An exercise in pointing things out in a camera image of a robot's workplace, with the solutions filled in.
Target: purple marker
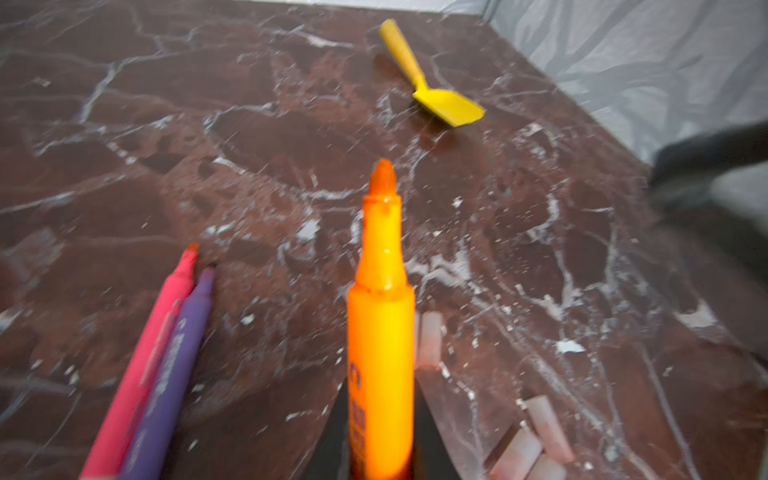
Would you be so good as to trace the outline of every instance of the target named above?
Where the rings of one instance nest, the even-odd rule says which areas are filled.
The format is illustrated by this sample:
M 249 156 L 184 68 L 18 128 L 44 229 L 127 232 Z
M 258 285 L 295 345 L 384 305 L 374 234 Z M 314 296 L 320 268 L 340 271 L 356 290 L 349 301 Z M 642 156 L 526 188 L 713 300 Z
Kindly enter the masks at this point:
M 203 270 L 181 307 L 120 480 L 155 480 L 160 476 L 210 314 L 215 277 L 212 266 Z

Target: orange marker tip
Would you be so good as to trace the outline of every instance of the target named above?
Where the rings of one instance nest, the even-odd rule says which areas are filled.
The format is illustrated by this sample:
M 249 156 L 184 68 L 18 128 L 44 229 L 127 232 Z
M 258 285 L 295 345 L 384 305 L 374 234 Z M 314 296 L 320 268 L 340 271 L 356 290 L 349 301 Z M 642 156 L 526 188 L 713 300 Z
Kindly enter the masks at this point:
M 397 178 L 392 162 L 382 158 L 371 175 L 371 195 L 392 195 L 397 192 Z

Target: yellow handle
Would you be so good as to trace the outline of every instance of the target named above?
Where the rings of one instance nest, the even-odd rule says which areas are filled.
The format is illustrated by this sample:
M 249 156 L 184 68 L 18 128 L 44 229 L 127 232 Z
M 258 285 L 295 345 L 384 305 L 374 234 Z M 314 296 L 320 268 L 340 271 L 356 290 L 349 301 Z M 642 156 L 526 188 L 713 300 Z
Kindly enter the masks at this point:
M 389 19 L 382 23 L 381 33 L 384 43 L 389 47 L 389 51 L 392 52 L 392 56 L 395 57 L 402 72 L 408 76 L 416 90 L 428 88 L 424 79 L 424 72 L 419 67 L 413 50 L 408 45 L 406 38 L 402 36 L 402 32 L 395 21 Z

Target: yellow scoop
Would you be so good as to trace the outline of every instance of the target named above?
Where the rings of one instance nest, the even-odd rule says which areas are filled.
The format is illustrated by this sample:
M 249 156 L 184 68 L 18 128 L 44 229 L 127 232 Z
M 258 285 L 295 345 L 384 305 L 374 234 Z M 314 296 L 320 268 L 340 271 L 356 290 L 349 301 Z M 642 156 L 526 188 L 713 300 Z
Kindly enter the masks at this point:
M 424 72 L 394 20 L 389 19 L 384 22 L 381 33 L 386 46 L 389 47 L 389 51 L 392 52 L 403 73 L 416 87 L 413 97 L 427 110 L 452 127 L 471 124 L 482 118 L 485 110 L 464 95 L 449 90 L 432 90 L 427 86 Z

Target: pink marker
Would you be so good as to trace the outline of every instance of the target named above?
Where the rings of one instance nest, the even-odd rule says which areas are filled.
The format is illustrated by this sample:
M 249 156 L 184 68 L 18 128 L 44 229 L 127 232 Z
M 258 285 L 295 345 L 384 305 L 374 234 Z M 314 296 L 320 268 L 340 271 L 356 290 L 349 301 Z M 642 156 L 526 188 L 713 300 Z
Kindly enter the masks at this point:
M 96 442 L 80 474 L 81 480 L 109 480 L 120 475 L 120 469 L 131 446 L 144 404 L 154 385 L 160 361 L 174 329 L 181 303 L 192 291 L 192 273 L 197 260 L 192 243 L 181 255 L 176 270 L 165 279 L 154 303 L 147 325 L 136 345 L 117 395 L 101 424 Z

